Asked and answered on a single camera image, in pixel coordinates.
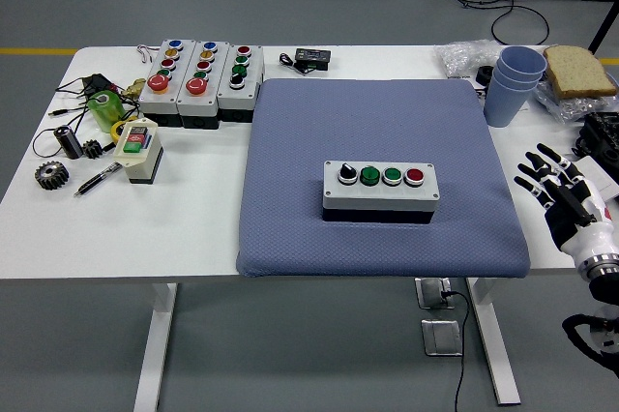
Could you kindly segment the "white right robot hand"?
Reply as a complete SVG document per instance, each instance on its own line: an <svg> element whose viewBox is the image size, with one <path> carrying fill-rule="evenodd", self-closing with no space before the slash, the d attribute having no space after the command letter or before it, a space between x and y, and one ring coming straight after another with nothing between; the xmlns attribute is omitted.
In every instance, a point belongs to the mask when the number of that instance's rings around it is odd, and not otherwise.
<svg viewBox="0 0 619 412"><path fill-rule="evenodd" d="M528 163L517 166L514 181L543 207L556 248L578 269L595 259L617 261L614 224L599 190L573 162L543 143L537 149L525 154Z"/></svg>

